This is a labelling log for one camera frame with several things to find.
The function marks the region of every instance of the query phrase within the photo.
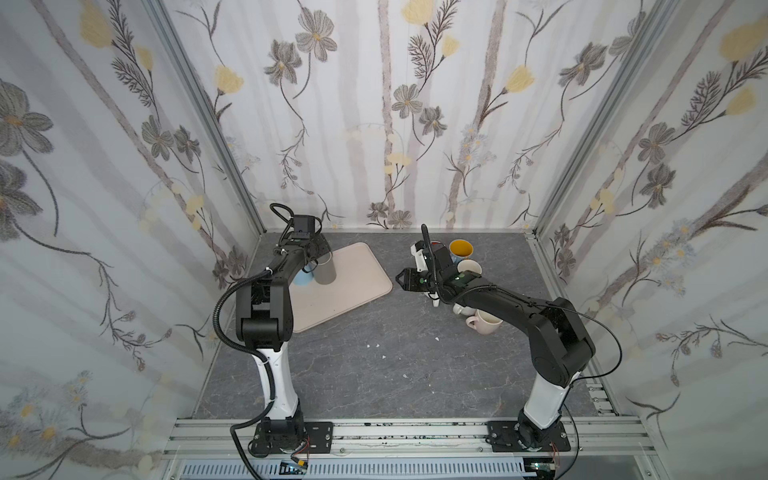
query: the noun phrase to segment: gray table surface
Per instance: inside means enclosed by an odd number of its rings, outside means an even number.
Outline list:
[[[435,233],[448,243],[457,233]],[[549,298],[521,233],[461,233],[483,276],[507,289]],[[277,233],[262,239],[253,263],[271,259]],[[533,386],[528,338],[505,323],[489,336],[451,307],[432,307],[402,291],[394,276],[415,266],[419,233],[327,233],[336,250],[365,242],[392,279],[392,292],[290,340],[290,368],[305,418],[456,418],[516,416]],[[568,396],[574,416],[594,416],[586,387]],[[195,412],[197,419],[245,419],[263,408],[259,375],[247,354],[221,347]]]

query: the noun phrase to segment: black robot arm segment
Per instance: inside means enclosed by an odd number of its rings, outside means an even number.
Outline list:
[[[579,315],[558,308],[575,310],[568,300],[531,298],[496,286],[477,273],[459,272],[449,249],[441,243],[432,245],[427,232],[412,249],[414,253],[420,250],[428,269],[404,269],[396,277],[400,286],[410,291],[439,292],[445,302],[483,310],[514,325],[528,336],[531,361],[548,382],[567,386],[594,355],[594,343]]]
[[[290,213],[286,219],[274,207]],[[288,287],[308,263],[331,251],[325,236],[318,230],[312,215],[293,215],[287,207],[270,205],[275,214],[286,221],[286,229],[273,252],[275,257],[266,268],[270,273],[237,291],[236,333],[238,340],[251,349],[279,351],[293,335],[293,309]]]

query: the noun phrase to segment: gray cup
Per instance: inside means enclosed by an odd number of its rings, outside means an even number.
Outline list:
[[[328,252],[317,259],[317,267],[313,270],[315,281],[320,285],[328,285],[336,279],[336,268],[333,266],[333,252]]]

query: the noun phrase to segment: metal corner post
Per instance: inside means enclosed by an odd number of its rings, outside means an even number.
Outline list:
[[[166,10],[162,0],[141,0],[141,3],[149,14],[152,26],[160,37],[194,109],[199,114],[208,137],[214,143],[214,149],[221,159],[221,166],[227,172],[227,177],[229,177],[232,187],[240,199],[240,204],[245,208],[246,214],[255,226],[256,231],[261,234],[266,233],[266,228],[259,216],[256,205],[253,204],[248,188],[237,169],[237,162],[232,156],[232,152],[227,148],[227,141],[224,139],[219,122],[216,120],[214,111],[206,98],[205,90],[195,75],[178,33],[168,16],[168,10]]]
[[[560,177],[554,183],[549,198],[538,218],[536,225],[538,232],[546,230],[549,223],[552,222],[555,212],[564,201],[568,190],[581,171],[582,165],[587,160],[598,138],[605,131],[619,104],[624,100],[636,74],[653,51],[656,41],[661,37],[664,27],[667,26],[679,3],[680,0],[656,0],[654,3],[645,25],[640,31],[640,36],[632,45],[627,57],[621,62],[619,71],[600,105],[598,105],[587,130],[576,145]]]

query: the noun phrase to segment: floral wallpaper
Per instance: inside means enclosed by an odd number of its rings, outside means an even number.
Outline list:
[[[165,4],[267,226],[372,230],[534,228],[653,6]]]
[[[141,4],[9,3],[0,52],[0,469],[160,478],[257,236]]]
[[[538,232],[574,304],[619,336],[607,384],[675,478],[765,468],[767,101],[765,5],[681,2]],[[613,339],[589,328],[610,369]]]

